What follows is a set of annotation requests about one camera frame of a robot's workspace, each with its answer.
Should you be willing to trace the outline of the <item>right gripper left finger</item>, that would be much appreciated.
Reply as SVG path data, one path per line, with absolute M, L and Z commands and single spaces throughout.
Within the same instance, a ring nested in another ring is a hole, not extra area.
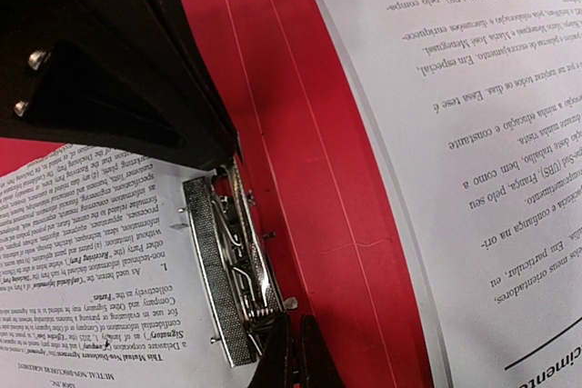
M 263 356 L 248 388 L 292 388 L 295 386 L 294 336 L 290 317 L 280 314 L 268 335 Z

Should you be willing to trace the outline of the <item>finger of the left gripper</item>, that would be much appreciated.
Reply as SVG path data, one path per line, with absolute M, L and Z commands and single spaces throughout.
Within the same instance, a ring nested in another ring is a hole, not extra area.
M 181 0 L 1 0 L 1 134 L 199 170 L 240 153 Z

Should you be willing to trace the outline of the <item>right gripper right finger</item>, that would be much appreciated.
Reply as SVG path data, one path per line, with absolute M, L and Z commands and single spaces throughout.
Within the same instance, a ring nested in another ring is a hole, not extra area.
M 346 387 L 314 315 L 303 315 L 301 318 L 297 352 L 301 387 Z

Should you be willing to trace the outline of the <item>spine metal folder clip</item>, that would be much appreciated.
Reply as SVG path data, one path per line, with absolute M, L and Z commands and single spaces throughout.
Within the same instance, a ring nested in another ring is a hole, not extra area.
M 284 298 L 236 160 L 182 184 L 178 212 L 192 236 L 196 263 L 216 333 L 232 368 L 264 354 L 278 315 L 298 307 Z

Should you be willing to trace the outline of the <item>red file folder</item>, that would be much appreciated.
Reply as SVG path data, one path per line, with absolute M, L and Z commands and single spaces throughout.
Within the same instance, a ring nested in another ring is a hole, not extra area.
M 181 3 L 281 293 L 298 300 L 294 387 L 309 314 L 346 387 L 435 387 L 393 209 L 316 0 Z M 68 144 L 1 134 L 1 178 Z

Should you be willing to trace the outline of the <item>separate printed paper sheet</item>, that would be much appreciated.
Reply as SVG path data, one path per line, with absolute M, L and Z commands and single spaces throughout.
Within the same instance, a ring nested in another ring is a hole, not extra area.
M 196 169 L 68 144 L 1 178 L 4 387 L 245 387 L 183 212 Z

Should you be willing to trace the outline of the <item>printed white paper sheets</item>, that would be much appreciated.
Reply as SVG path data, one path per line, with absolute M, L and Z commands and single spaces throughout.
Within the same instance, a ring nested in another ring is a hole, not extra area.
M 581 0 L 317 0 L 438 387 L 581 384 Z

